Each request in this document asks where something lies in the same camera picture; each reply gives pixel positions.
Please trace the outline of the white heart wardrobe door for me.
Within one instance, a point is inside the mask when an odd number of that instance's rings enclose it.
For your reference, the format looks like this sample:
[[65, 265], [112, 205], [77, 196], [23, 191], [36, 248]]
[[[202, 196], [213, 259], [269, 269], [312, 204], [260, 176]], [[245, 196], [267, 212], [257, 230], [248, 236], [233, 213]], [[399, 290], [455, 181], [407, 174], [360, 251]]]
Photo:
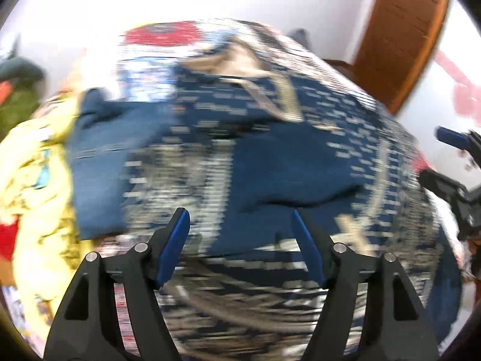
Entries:
[[[416, 139], [427, 166], [470, 190], [480, 185], [480, 169], [474, 161], [435, 138], [438, 127], [480, 134], [480, 33], [458, 0], [450, 0], [432, 57], [396, 118]], [[431, 192], [427, 194], [457, 264], [467, 269], [467, 247], [457, 239], [458, 227], [448, 203]], [[441, 315], [441, 310], [434, 312], [434, 317], [440, 318], [434, 326], [440, 329], [443, 351], [474, 308], [474, 284], [466, 284], [461, 290], [461, 300], [440, 302], [443, 312], [454, 313], [454, 317], [448, 318]]]

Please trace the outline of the red garment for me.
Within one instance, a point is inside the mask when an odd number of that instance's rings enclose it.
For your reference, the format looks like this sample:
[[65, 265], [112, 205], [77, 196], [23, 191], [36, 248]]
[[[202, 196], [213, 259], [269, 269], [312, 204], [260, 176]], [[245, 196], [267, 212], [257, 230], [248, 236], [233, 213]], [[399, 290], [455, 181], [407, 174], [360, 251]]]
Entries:
[[2, 259], [10, 262], [15, 251], [16, 237], [18, 233], [18, 220], [13, 223], [0, 224], [0, 254]]

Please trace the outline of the brown wooden door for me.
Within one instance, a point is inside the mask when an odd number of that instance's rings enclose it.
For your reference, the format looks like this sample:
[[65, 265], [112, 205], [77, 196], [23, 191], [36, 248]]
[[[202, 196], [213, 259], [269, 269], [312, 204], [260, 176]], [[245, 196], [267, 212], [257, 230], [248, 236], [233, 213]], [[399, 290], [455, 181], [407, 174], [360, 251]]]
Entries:
[[355, 82], [396, 114], [437, 43], [449, 0], [376, 0], [353, 64]]

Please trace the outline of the yellow cartoon blanket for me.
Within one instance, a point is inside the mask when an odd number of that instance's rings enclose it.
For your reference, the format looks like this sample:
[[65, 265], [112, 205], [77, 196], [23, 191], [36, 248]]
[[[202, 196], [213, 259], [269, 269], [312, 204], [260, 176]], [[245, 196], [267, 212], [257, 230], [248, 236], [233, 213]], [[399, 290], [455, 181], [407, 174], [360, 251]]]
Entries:
[[1, 220], [18, 221], [13, 276], [28, 330], [41, 340], [92, 246], [78, 234], [64, 150], [78, 114], [78, 96], [65, 94], [1, 142]]

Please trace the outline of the grey bag by bed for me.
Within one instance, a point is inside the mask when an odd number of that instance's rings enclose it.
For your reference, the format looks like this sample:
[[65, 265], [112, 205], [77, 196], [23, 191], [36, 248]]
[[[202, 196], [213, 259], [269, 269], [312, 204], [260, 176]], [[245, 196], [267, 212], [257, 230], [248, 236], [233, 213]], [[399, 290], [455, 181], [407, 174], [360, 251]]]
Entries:
[[308, 33], [304, 28], [293, 29], [288, 32], [288, 36], [307, 50], [311, 50], [311, 43], [309, 41]]

